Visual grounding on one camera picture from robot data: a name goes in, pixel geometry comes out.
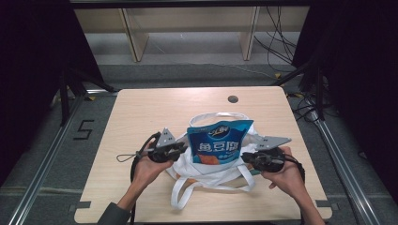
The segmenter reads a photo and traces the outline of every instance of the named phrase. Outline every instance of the human hand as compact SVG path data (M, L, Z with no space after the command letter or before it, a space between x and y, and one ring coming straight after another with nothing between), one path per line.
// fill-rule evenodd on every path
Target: human hand
M171 160L158 163L152 161L147 156L142 157L135 168L132 182L139 184L142 188L146 188L158 177L162 171L171 167L172 165L173 161Z
M290 147L283 146L280 148L285 154L292 156ZM298 166L294 162L286 161L279 172L261 172L261 175L272 182L269 185L270 189L278 187L292 198L307 192Z
M120 199L117 206L124 210L131 210L144 189L151 184L159 174L171 167L173 161L157 163L144 156L135 167L134 177L126 194Z

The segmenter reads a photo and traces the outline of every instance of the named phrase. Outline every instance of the table top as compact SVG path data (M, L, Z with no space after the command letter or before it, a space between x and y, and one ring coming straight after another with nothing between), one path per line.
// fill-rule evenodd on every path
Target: table top
M228 97L238 97L230 103ZM313 201L326 201L299 127L281 87L206 87L129 89L119 92L98 153L77 209L78 223L95 223L110 202L117 203L130 184L132 160L118 162L116 156L132 154L146 139L169 128L175 137L183 134L197 114L244 113L261 135L292 139L286 145L306 171L306 187ZM176 182L167 172L144 191L137 202L136 222L261 221L300 219L295 202L260 175L251 192L210 190L196 187L182 210L174 209L171 192ZM318 207L323 218L331 217L329 207Z

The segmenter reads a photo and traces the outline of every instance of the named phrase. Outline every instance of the blue snack bag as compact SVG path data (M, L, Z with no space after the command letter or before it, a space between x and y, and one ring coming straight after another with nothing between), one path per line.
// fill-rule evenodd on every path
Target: blue snack bag
M236 120L189 127L192 162L220 165L239 158L242 140L252 124L253 120Z

